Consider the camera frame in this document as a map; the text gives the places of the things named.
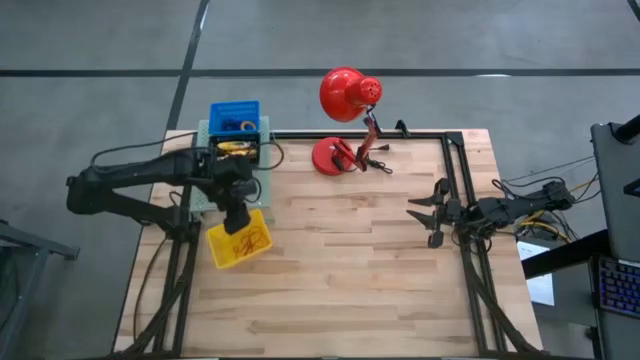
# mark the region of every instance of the yellow basket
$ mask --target yellow basket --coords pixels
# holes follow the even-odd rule
[[[249,217],[249,225],[233,235],[227,234],[222,224],[207,230],[216,268],[228,269],[271,248],[271,235],[260,209],[251,210]]]

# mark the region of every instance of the red desk lamp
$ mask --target red desk lamp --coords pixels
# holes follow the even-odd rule
[[[381,97],[380,81],[364,76],[356,69],[339,67],[325,75],[320,85],[320,103],[325,113],[333,120],[349,122],[366,111],[364,123],[369,133],[355,155],[343,139],[328,137],[320,140],[312,153],[313,165],[319,172],[340,175],[352,164],[362,171],[367,170],[369,149],[381,133],[372,112]]]

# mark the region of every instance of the wooden tabletop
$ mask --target wooden tabletop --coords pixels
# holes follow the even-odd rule
[[[476,196],[501,196],[490,183],[499,175],[488,131],[461,131]],[[172,140],[163,151],[190,143],[189,137]],[[235,268],[217,270],[205,237],[200,237],[183,356],[477,355],[460,250],[451,242],[450,228],[443,227],[444,245],[429,249],[428,232],[405,212],[411,208],[431,213],[431,208],[407,200],[430,195],[435,181],[445,177],[441,144],[378,143],[389,143],[391,150],[371,157],[385,162],[393,175],[370,169],[324,176],[311,163],[314,141],[280,142],[285,161],[272,174],[273,248]],[[279,154],[273,151],[272,156],[277,159]],[[172,189],[156,184],[151,201],[169,206]],[[219,219],[207,218],[203,231]],[[142,233],[115,350],[132,342],[135,298],[163,238],[157,227]],[[160,303],[169,250],[170,245],[164,245],[151,272],[138,332]],[[541,348],[513,237],[496,235],[489,258],[498,302],[527,340]],[[170,346],[171,323],[167,332],[165,343]]]

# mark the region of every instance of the rgb keyboard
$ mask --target rgb keyboard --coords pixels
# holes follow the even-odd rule
[[[600,307],[640,318],[640,267],[598,259]]]

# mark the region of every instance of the paper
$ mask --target paper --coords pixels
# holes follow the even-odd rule
[[[545,251],[549,251],[549,249],[544,246],[518,241],[518,254],[520,255],[520,261]],[[555,305],[553,297],[553,276],[551,274],[527,280],[527,287],[529,288],[531,301],[544,305]]]

